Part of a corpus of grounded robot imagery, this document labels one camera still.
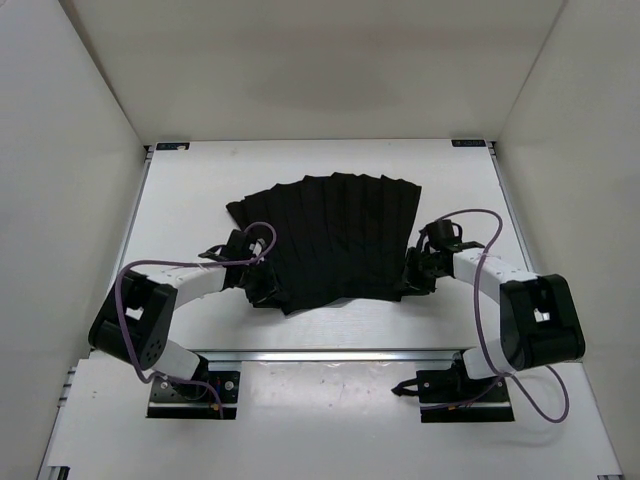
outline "black cloth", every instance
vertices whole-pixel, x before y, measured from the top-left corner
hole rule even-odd
[[[382,176],[334,173],[231,202],[241,229],[257,221],[276,229],[268,261],[290,300],[286,314],[340,298],[399,301],[407,242],[421,188]],[[264,227],[256,234],[271,238]]]

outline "purple cable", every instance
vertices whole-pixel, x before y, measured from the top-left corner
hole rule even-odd
[[[167,267],[182,267],[182,268],[190,268],[190,267],[217,268],[217,267],[252,265],[254,263],[259,262],[260,260],[262,260],[264,257],[267,256],[267,254],[275,246],[276,240],[278,238],[278,236],[276,235],[275,228],[273,228],[270,224],[266,222],[254,222],[251,225],[249,225],[247,228],[245,228],[244,231],[248,232],[249,230],[258,226],[267,227],[269,230],[271,230],[271,235],[272,235],[271,243],[263,252],[260,252],[260,255],[258,255],[257,257],[251,258],[249,260],[234,260],[234,261],[207,262],[207,263],[169,262],[164,260],[136,260],[135,262],[131,262],[128,265],[125,265],[122,268],[122,270],[120,270],[120,272],[116,276],[116,281],[114,284],[115,303],[116,303],[116,312],[118,314],[118,323],[120,324],[120,329],[122,330],[122,339],[124,340],[124,344],[127,347],[127,353],[129,354],[129,359],[131,360],[131,364],[133,365],[133,368],[136,371],[136,375],[138,375],[138,378],[142,383],[150,383],[154,378],[164,377],[165,375],[159,372],[153,372],[148,377],[145,377],[144,372],[140,367],[140,362],[138,361],[138,357],[136,357],[135,348],[133,346],[133,342],[131,341],[131,335],[129,334],[129,328],[127,327],[127,322],[125,319],[124,306],[122,304],[122,280],[124,279],[124,276],[126,275],[126,273],[132,268],[140,265],[162,265]],[[196,381],[196,380],[185,380],[183,378],[177,378],[177,377],[172,377],[168,375],[166,375],[166,377],[169,378],[169,380],[176,383],[181,383],[183,385],[196,385],[199,387],[204,387],[207,390],[209,390],[213,395],[213,397],[215,398],[216,403],[220,407],[220,418],[223,418],[222,401],[220,400],[220,396],[218,395],[218,392],[216,392],[215,388],[213,388],[210,384],[206,382]]]
[[[491,369],[491,371],[493,373],[495,373],[496,379],[494,380],[494,382],[484,392],[482,392],[480,395],[477,395],[474,398],[471,398],[469,400],[464,400],[462,402],[453,402],[453,403],[444,403],[444,404],[441,404],[441,405],[432,405],[430,407],[423,407],[423,409],[425,409],[425,410],[436,410],[436,409],[441,409],[441,408],[458,407],[458,406],[461,406],[461,405],[467,405],[469,403],[473,403],[476,400],[479,400],[480,398],[484,397],[487,393],[489,393],[489,391],[491,391],[491,389],[493,389],[498,384],[498,382],[500,380],[504,379],[505,377],[509,377],[514,381],[516,386],[520,389],[522,394],[529,401],[529,403],[531,404],[533,409],[542,418],[544,418],[546,421],[548,421],[550,423],[562,423],[569,416],[569,408],[570,408],[569,392],[567,391],[567,386],[565,385],[564,381],[562,380],[562,377],[560,377],[560,374],[558,374],[558,372],[553,367],[551,367],[549,365],[546,366],[549,369],[549,371],[551,371],[551,373],[558,380],[558,383],[560,384],[560,388],[562,389],[562,394],[564,396],[564,411],[562,412],[562,415],[560,415],[560,417],[558,417],[558,418],[552,418],[552,417],[548,416],[546,413],[544,413],[542,411],[542,409],[540,408],[540,406],[537,404],[537,402],[533,399],[533,397],[531,396],[529,391],[520,382],[520,380],[515,375],[513,375],[512,373],[500,372],[495,367],[493,361],[491,360],[491,357],[489,355],[489,349],[487,348],[487,341],[485,340],[485,337],[484,337],[484,330],[482,329],[482,319],[481,319],[481,316],[480,316],[480,274],[482,273],[482,267],[484,266],[484,263],[485,263],[485,261],[487,259],[487,256],[489,254],[489,250],[491,249],[493,244],[496,243],[496,240],[498,240],[498,237],[502,233],[503,221],[502,221],[502,217],[500,215],[498,215],[496,212],[494,212],[493,210],[487,210],[487,209],[484,209],[484,208],[466,208],[464,210],[456,210],[455,212],[451,212],[451,213],[448,213],[446,215],[443,215],[442,217],[438,218],[436,221],[444,220],[446,218],[453,217],[455,215],[461,215],[463,213],[486,213],[488,215],[491,215],[491,216],[495,217],[495,219],[498,220],[498,228],[496,229],[496,233],[493,234],[493,237],[491,237],[491,240],[489,240],[489,242],[487,243],[487,246],[484,247],[484,250],[482,251],[482,255],[480,256],[480,260],[478,260],[478,266],[476,267],[476,273],[475,273],[475,276],[473,278],[473,314],[474,314],[475,322],[476,322],[476,331],[478,332],[478,340],[480,341],[480,349],[482,350],[482,354],[484,355],[484,358],[487,361],[487,364],[489,365],[489,368]]]

